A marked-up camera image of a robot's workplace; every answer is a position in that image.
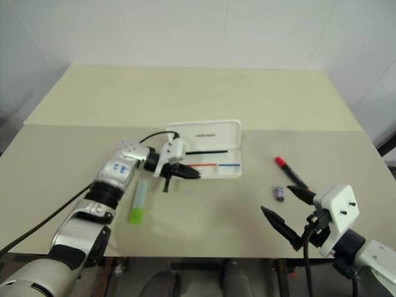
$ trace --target beige tabletop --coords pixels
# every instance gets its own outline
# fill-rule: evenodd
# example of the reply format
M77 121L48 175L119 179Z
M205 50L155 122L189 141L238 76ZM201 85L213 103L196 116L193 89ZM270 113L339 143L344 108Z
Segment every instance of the beige tabletop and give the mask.
M193 78L199 77L193 84ZM201 84L202 80L209 86ZM238 101L243 88L250 95ZM145 89L151 95L145 97ZM156 108L143 111L153 102L154 93L164 100L160 105L166 116ZM226 94L232 97L232 104L226 104ZM204 108L200 105L185 105L193 98L200 98L208 113L201 115ZM211 111L213 106L221 116ZM140 172L117 208L107 256L301 257L260 211L260 205L276 211L298 233L313 211L287 191L284 203L273 198L275 186L290 184L273 161L277 155L315 191L351 184L361 210L354 229L396 247L394 231L389 228L395 225L396 183L323 73L109 66L71 67L0 158L0 245L21 235L91 183L117 141L139 140L168 122L221 118L242 122L242 177L175 180L165 194L161 191L163 180ZM163 141L165 137L160 136L150 140L150 145L160 148ZM150 181L145 217L141 225L130 225L127 218L134 186L141 178ZM48 252L67 213L65 210L13 251ZM314 248L311 251L313 257L319 257Z

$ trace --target battery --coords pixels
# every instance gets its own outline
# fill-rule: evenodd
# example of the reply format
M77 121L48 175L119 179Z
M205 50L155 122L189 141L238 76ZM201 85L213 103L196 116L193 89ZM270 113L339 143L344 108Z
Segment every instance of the battery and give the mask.
M285 201L285 191L283 190L283 187L276 187L274 190L274 194L277 201Z

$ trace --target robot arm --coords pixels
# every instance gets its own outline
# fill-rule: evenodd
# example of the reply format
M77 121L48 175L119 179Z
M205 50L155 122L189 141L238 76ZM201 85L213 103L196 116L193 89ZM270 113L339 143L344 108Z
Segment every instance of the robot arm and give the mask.
M183 148L178 137L164 145L164 155L139 142L120 142L88 193L55 234L49 254L11 275L0 285L0 296L69 296L84 267L94 266L103 256L111 233L107 225L116 215L118 202L136 169L143 167L155 172L155 176L165 177L164 191L172 175L200 177L198 171L178 163L184 155Z
M344 276L357 277L370 296L396 296L396 251L375 240L366 239L350 228L359 215L351 186L334 186L316 195L301 187L288 188L316 210L308 216L306 230L313 229L310 242L323 257L333 255L334 267ZM275 212L262 207L270 224L295 250L303 239Z

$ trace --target green glue stick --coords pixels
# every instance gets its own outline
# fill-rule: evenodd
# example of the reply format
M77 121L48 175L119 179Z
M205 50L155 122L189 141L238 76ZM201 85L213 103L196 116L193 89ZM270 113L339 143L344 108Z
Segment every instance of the green glue stick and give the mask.
M140 180L137 183L135 199L132 204L132 211L129 215L129 223L133 225L140 225L143 222L144 203L146 200L147 188L149 184L146 180Z

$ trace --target red cap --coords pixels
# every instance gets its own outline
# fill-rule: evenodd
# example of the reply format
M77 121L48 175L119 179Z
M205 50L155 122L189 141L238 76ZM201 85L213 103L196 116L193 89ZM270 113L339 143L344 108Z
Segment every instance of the red cap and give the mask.
M282 159L281 157L276 157L275 158L275 162L277 162L277 164L281 167L286 165L286 162L284 161L284 159Z

